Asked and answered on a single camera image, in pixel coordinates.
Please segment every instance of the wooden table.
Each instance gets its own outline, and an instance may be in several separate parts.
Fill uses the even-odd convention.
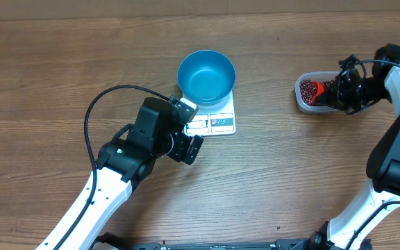
[[[294,83],[387,42],[400,44],[400,12],[0,22],[0,249],[41,243],[83,188],[91,100],[122,83],[180,94],[178,65],[200,49],[236,67],[237,133],[207,137],[191,166],[159,160],[102,233],[167,244],[308,237],[363,186],[394,115],[386,101],[354,116],[306,115]],[[121,90],[96,104],[95,153],[147,96]],[[400,209],[370,238],[400,249]]]

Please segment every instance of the wall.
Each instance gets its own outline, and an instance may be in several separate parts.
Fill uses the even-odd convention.
[[[400,0],[0,0],[0,20],[400,10]]]

